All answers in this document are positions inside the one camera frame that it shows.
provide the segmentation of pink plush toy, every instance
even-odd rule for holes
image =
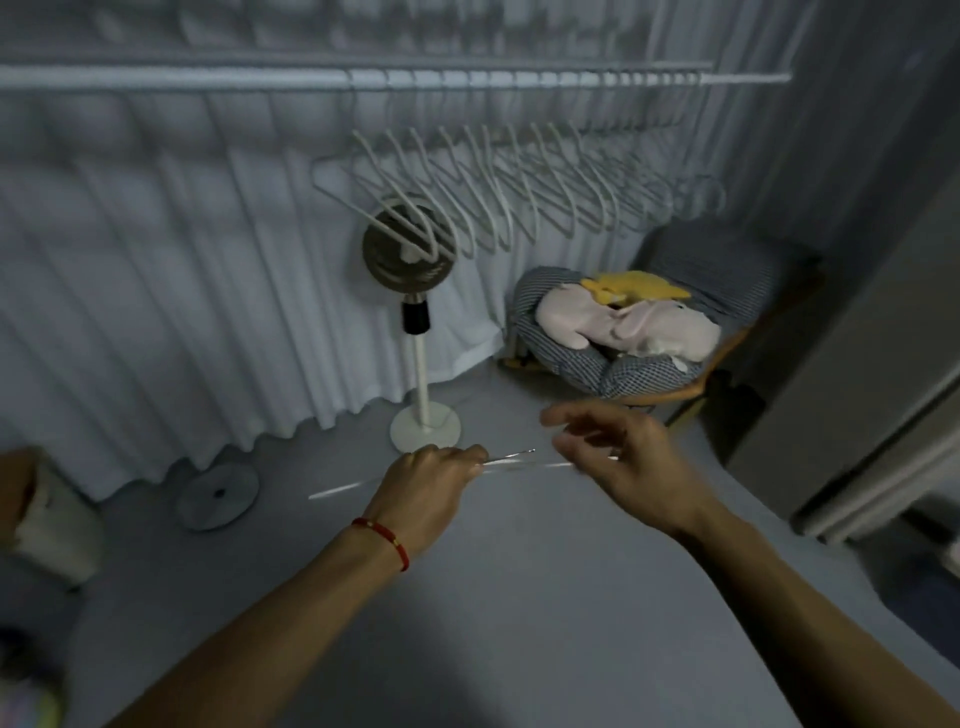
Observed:
[[[536,319],[547,336],[569,349],[585,349],[592,341],[639,356],[662,353],[697,362],[720,340],[720,327],[682,303],[641,301],[614,310],[576,283],[544,296]]]

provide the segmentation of fan head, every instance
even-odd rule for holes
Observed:
[[[403,203],[391,205],[393,210],[409,220],[416,228],[422,223],[417,215],[411,213]],[[436,223],[437,218],[431,209],[417,205],[418,209]],[[376,216],[383,225],[409,240],[425,252],[429,250],[424,235],[415,235],[391,217],[387,212],[380,212]],[[445,255],[438,255],[433,262],[418,260],[408,263],[401,257],[403,246],[386,232],[370,226],[363,236],[363,259],[371,275],[381,285],[392,291],[403,294],[422,294],[440,285],[453,268],[453,260]]]

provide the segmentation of red string bracelet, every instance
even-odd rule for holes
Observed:
[[[396,535],[386,526],[382,526],[376,521],[368,521],[367,519],[353,519],[350,525],[358,525],[361,528],[369,528],[371,531],[380,534],[389,541],[393,547],[396,549],[396,552],[400,554],[400,561],[403,562],[403,569],[400,571],[407,571],[410,569],[410,557],[407,556],[407,549],[403,547],[403,544],[396,538]]]

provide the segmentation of white bin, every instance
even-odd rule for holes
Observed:
[[[13,551],[80,586],[100,570],[106,534],[100,515],[40,458],[36,490],[14,532]]]

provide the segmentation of wrist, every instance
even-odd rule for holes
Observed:
[[[702,545],[731,518],[734,518],[733,514],[720,500],[714,497],[704,499],[690,509],[673,536],[684,546]]]
[[[403,568],[393,545],[368,528],[347,526],[334,537],[327,549],[339,561],[385,578],[399,574]]]

